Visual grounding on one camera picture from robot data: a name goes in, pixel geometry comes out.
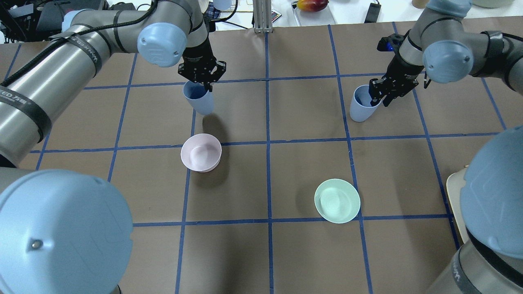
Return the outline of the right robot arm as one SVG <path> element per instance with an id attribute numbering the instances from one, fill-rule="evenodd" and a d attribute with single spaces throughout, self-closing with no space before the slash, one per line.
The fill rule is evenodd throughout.
<path id="1" fill-rule="evenodd" d="M 522 94 L 522 38 L 501 31 L 466 32 L 462 20 L 470 0 L 430 0 L 405 35 L 379 41 L 395 56 L 380 79 L 369 82 L 371 105 L 424 85 L 456 82 L 467 75 L 498 78 Z M 428 294 L 521 294 L 522 292 L 522 126 L 487 142 L 466 169 L 454 173 L 463 246 L 428 288 Z"/>

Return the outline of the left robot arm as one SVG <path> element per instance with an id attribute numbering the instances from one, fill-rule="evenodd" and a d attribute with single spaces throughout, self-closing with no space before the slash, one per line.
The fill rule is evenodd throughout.
<path id="1" fill-rule="evenodd" d="M 113 294 L 133 242 L 132 216 L 105 179 L 63 169 L 19 169 L 114 53 L 212 91 L 226 71 L 197 0 L 154 0 L 147 11 L 71 11 L 62 32 L 1 83 L 2 294 Z"/>

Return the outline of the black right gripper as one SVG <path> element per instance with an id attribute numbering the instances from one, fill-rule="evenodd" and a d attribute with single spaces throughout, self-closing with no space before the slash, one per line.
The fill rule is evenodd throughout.
<path id="1" fill-rule="evenodd" d="M 383 102 L 383 106 L 388 107 L 394 99 L 407 95 L 419 84 L 416 78 L 420 73 L 421 66 L 412 65 L 402 57 L 394 57 L 385 75 L 369 81 L 370 106 L 375 107 Z"/>

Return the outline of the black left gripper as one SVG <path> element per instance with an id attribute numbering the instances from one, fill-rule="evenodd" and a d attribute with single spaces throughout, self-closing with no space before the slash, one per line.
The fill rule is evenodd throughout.
<path id="1" fill-rule="evenodd" d="M 214 56 L 209 39 L 195 47 L 185 48 L 182 59 L 183 62 L 178 65 L 178 74 L 204 85 L 208 92 L 213 91 L 213 84 L 226 72 L 226 62 Z"/>

